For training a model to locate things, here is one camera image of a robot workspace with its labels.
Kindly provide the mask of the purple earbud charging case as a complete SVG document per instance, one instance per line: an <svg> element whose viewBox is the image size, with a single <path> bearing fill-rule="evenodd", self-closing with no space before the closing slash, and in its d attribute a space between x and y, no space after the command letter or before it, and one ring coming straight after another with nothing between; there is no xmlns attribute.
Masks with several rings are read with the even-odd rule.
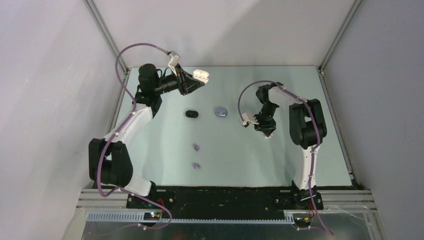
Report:
<svg viewBox="0 0 424 240"><path fill-rule="evenodd" d="M224 107L217 107L214 110L214 114L219 118L226 118L228 116L228 110Z"/></svg>

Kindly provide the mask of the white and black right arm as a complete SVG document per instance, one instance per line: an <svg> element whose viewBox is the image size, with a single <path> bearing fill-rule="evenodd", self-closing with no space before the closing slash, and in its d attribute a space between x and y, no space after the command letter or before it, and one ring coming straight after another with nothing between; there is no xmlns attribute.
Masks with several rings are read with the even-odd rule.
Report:
<svg viewBox="0 0 424 240"><path fill-rule="evenodd" d="M276 130L274 114L278 108L288 108L289 136L293 144L301 147L303 160L292 181L291 204L304 209L316 195L316 161L327 126L318 99L302 98L287 90L279 82L259 86L256 97L262 104L261 110L253 116L254 129L269 138Z"/></svg>

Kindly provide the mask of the black earbud charging case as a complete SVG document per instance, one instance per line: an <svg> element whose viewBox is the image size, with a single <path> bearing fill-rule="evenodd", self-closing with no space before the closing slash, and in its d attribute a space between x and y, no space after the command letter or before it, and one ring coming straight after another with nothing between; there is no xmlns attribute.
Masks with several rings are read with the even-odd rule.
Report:
<svg viewBox="0 0 424 240"><path fill-rule="evenodd" d="M187 110L185 112L185 116L187 118L196 119L196 118L199 117L199 113L197 111L195 111L195 110Z"/></svg>

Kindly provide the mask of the white earbud charging case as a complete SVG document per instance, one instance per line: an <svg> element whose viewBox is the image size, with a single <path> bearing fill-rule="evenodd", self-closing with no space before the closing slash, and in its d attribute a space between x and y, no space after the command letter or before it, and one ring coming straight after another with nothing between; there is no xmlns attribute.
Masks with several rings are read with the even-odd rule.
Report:
<svg viewBox="0 0 424 240"><path fill-rule="evenodd" d="M206 84L209 81L209 72L201 69L195 69L193 71L192 77L200 82Z"/></svg>

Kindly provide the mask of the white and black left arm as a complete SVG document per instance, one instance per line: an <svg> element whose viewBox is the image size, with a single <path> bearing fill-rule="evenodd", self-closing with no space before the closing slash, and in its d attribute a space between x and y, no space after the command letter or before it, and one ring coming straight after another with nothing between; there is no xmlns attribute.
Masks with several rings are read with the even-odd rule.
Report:
<svg viewBox="0 0 424 240"><path fill-rule="evenodd" d="M159 72L151 63L139 67L139 84L127 116L103 138L93 138L88 144L90 179L139 195L138 201L145 208L156 206L158 194L151 190L152 181L134 172L128 148L158 113L163 94L177 90L183 96L188 95L205 86L210 75L201 69L189 73L179 64L169 75L159 76Z"/></svg>

